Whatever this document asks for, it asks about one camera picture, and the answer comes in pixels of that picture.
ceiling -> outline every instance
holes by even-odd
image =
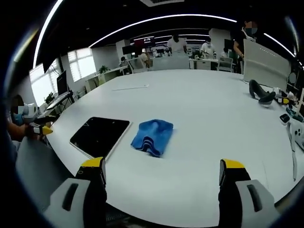
[[[7,34],[9,34],[6,37],[8,44],[7,54],[12,52],[13,45],[16,45],[16,41],[20,39],[30,24],[35,23],[40,28],[42,27],[48,12],[56,1],[44,0],[40,1],[39,5],[35,1],[35,3],[31,4],[32,8],[24,12],[22,8],[30,4],[30,2],[33,1],[29,0],[27,3],[21,3],[17,13],[14,11],[14,14],[9,14],[9,12],[4,14],[8,22],[8,26],[5,29]],[[88,47],[109,33],[132,23],[173,14],[208,14],[234,19],[237,20],[237,23],[222,19],[190,16],[158,19],[126,28],[105,38],[93,47],[115,44],[122,39],[144,37],[145,34],[157,37],[174,33],[208,34],[208,30],[211,28],[235,31],[242,25],[246,16],[253,15],[258,20],[258,32],[261,34],[260,43],[267,45],[267,47],[282,56],[290,58],[291,56],[285,50],[262,34],[265,32],[271,35],[293,52],[295,40],[290,29],[286,26],[284,18],[290,15],[299,37],[303,37],[304,21],[301,20],[300,14],[294,14],[296,5],[282,3],[275,5],[274,8],[273,5],[268,7],[260,3],[249,4],[249,1],[234,5],[231,2],[185,0],[185,2],[180,3],[148,7],[140,0],[64,0],[55,12],[44,34],[37,64],[41,63],[46,56],[54,55],[55,58],[59,54],[66,54],[71,50]],[[20,61],[19,75],[25,76],[33,66],[38,36],[39,33],[35,36],[26,50],[24,58]],[[304,52],[303,45],[300,46],[299,58],[302,57],[301,51]]]

